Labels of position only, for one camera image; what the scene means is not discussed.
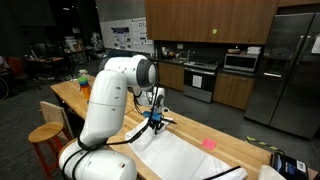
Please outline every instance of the blue object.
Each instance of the blue object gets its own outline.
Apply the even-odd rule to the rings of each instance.
[[[148,117],[150,117],[150,111],[144,111],[143,113],[142,113],[142,115],[144,116],[144,117],[146,117],[146,118],[148,118]],[[160,114],[158,114],[158,113],[153,113],[152,114],[152,120],[154,120],[154,121],[159,121],[160,122],[160,120],[161,120],[161,115]]]

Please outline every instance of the oven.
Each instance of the oven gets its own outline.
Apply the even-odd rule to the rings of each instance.
[[[215,68],[190,67],[185,64],[183,94],[211,103],[215,81]]]

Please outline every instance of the wooden stool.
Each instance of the wooden stool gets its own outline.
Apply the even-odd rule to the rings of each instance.
[[[58,160],[58,153],[62,149],[63,145],[60,142],[58,138],[58,134],[60,132],[63,132],[64,135],[67,137],[68,140],[71,140],[71,136],[69,132],[63,127],[63,124],[61,122],[49,122],[46,123],[37,129],[33,130],[28,137],[29,142],[32,143],[34,149],[37,152],[37,155],[40,159],[40,162],[42,164],[42,167],[44,168],[48,178],[51,179],[51,174],[50,171],[52,169],[55,169],[59,165],[59,160]],[[53,155],[56,157],[56,161],[53,164],[47,164],[40,148],[39,148],[39,143],[46,141],[50,149],[53,153]]]

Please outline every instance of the pink sticky note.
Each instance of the pink sticky note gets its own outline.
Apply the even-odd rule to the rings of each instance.
[[[205,138],[202,141],[202,146],[208,148],[208,149],[214,149],[214,147],[216,146],[216,141],[211,140],[209,138]]]

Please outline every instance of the cup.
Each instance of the cup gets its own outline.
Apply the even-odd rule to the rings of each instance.
[[[80,76],[78,78],[78,82],[80,84],[80,90],[83,93],[84,98],[88,101],[90,99],[90,86],[88,83],[88,78],[84,76]]]

